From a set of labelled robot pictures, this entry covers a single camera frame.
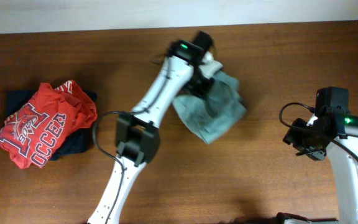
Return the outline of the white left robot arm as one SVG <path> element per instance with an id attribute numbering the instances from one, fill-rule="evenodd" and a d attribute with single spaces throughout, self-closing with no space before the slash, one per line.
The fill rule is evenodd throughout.
<path id="1" fill-rule="evenodd" d="M 213 46 L 212 40 L 174 41 L 141 101 L 131 111 L 116 112 L 116 154 L 109 155 L 114 167 L 88 223 L 119 223 L 136 178 L 159 149 L 159 127 L 173 99 L 182 89 L 203 96 L 212 84 L 212 79 L 201 73 L 200 66 L 206 64 Z"/>

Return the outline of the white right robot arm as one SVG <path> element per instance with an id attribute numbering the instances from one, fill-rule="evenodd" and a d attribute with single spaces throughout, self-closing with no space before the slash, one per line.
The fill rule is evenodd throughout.
<path id="1" fill-rule="evenodd" d="M 358 117 L 342 108 L 309 107 L 312 117 L 301 118 L 288 127 L 283 142 L 297 156 L 314 161 L 328 159 L 334 174 L 339 208 L 338 223 L 358 223 Z"/>

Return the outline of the light blue t-shirt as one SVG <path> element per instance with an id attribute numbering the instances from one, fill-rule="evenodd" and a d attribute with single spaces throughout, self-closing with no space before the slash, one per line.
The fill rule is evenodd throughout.
<path id="1" fill-rule="evenodd" d="M 205 98 L 185 94 L 172 105 L 183 124 L 204 143 L 211 144 L 228 132 L 247 113 L 238 93 L 239 80 L 218 71 Z"/>

